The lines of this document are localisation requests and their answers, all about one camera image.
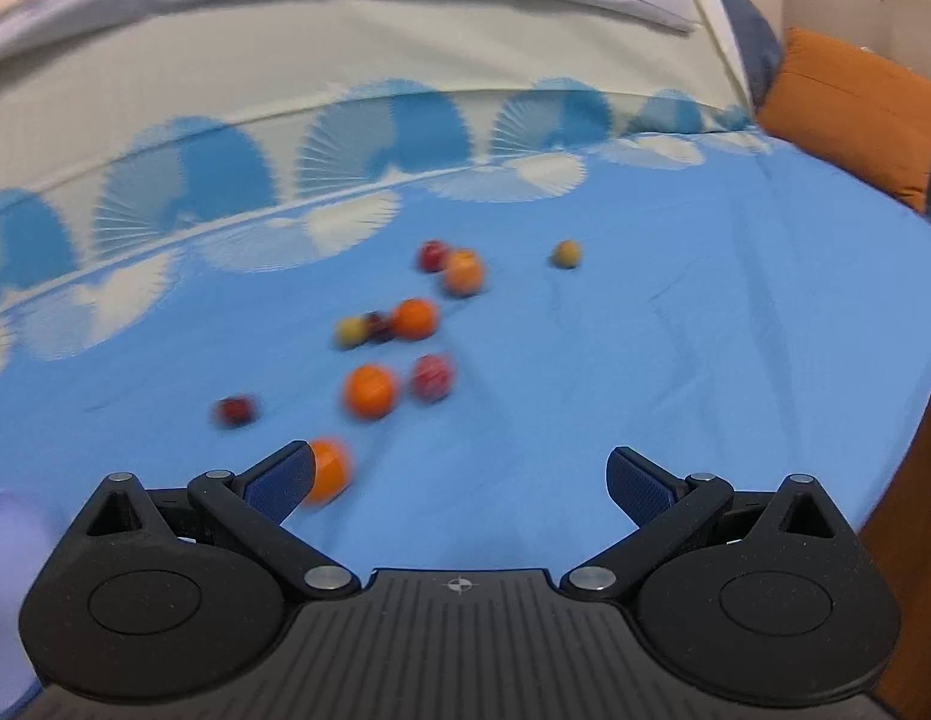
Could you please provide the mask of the orange mandarin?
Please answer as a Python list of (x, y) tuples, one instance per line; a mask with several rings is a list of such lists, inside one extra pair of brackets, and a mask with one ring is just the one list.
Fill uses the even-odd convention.
[(351, 457), (346, 445), (333, 437), (319, 437), (310, 442), (314, 455), (314, 481), (303, 497), (304, 505), (324, 505), (348, 488), (351, 481)]
[(418, 341), (431, 337), (441, 321), (439, 307), (424, 298), (408, 298), (395, 305), (390, 316), (390, 327), (395, 337)]
[(345, 377), (342, 395), (346, 410), (351, 415), (372, 421), (394, 410), (399, 386), (389, 367), (363, 364)]

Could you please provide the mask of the dark red jujube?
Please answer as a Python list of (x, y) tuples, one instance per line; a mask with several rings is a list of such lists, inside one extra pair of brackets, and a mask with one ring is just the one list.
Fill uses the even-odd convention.
[(252, 424), (259, 416), (257, 401), (250, 395), (229, 395), (213, 405), (213, 421), (224, 429), (237, 429)]

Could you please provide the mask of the yellow-green longan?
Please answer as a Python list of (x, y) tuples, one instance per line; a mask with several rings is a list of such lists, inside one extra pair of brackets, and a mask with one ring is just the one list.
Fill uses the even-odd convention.
[(338, 348), (356, 348), (366, 343), (368, 338), (369, 322), (364, 316), (343, 317), (333, 328), (333, 340)]
[(581, 265), (582, 260), (582, 247), (581, 244), (573, 239), (564, 239), (564, 241), (559, 241), (553, 249), (552, 257), (550, 257), (553, 265), (558, 266), (558, 268), (566, 268), (566, 270), (571, 270), (571, 268), (577, 268)]

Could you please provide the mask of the red candy fruit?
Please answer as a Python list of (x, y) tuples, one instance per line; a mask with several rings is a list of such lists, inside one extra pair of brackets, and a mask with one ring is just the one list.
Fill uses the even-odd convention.
[(442, 400), (451, 393), (454, 366), (447, 355), (423, 355), (413, 364), (413, 394), (426, 403)]

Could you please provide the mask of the orange fruit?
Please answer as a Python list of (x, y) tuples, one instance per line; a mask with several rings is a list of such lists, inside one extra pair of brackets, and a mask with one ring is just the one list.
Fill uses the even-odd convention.
[(452, 249), (445, 255), (442, 284), (444, 291), (457, 298), (468, 298), (481, 291), (485, 265), (474, 249)]

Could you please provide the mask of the dark jujube in cluster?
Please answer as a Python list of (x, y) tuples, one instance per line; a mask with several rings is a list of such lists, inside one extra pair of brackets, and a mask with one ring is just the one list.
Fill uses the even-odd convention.
[(384, 312), (367, 312), (364, 316), (369, 343), (387, 343), (395, 337), (392, 317)]

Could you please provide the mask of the lavender plastic plate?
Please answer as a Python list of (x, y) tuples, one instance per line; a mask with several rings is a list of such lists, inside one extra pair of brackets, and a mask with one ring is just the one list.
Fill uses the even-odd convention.
[(35, 673), (19, 635), (24, 598), (58, 541), (58, 522), (37, 500), (0, 491), (0, 718), (34, 692)]

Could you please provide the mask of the red cherry tomato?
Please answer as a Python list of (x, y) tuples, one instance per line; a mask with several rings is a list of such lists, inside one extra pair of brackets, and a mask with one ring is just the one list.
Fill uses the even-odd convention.
[(417, 265), (426, 273), (439, 273), (444, 270), (451, 247), (441, 239), (429, 239), (418, 247)]

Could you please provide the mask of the blue patterned sofa cover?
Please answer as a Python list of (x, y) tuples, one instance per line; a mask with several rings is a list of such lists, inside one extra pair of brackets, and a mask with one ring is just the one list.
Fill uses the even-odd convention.
[[(441, 239), (477, 294), (417, 265)], [(577, 268), (553, 265), (559, 241)], [(424, 340), (338, 348), (408, 298)], [(413, 394), (413, 364), (454, 383)], [(399, 396), (351, 415), (349, 372)], [(5, 718), (866, 718), (900, 630), (859, 543), (931, 394), (931, 223), (763, 130), (713, 21), (236, 0), (0, 62), (0, 491), (58, 541)], [(250, 395), (224, 429), (213, 405)], [(303, 598), (188, 500), (293, 440)], [(734, 489), (613, 600), (630, 447)]]

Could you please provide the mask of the orange cushion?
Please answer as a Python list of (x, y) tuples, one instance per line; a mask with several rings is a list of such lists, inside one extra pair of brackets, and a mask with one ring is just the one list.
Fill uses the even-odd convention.
[(931, 82), (882, 55), (792, 28), (758, 107), (765, 132), (927, 210)]

